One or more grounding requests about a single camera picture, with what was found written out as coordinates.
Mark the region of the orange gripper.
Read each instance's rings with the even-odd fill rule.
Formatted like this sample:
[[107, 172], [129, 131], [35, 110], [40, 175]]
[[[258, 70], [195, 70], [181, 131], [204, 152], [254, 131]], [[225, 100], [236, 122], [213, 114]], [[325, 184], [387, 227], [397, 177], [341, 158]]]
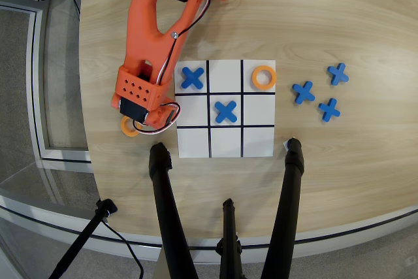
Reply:
[[159, 134], [170, 128], [179, 118], [179, 104], [175, 101], [161, 104], [157, 109], [147, 112], [142, 122], [152, 130], [142, 130], [143, 134]]

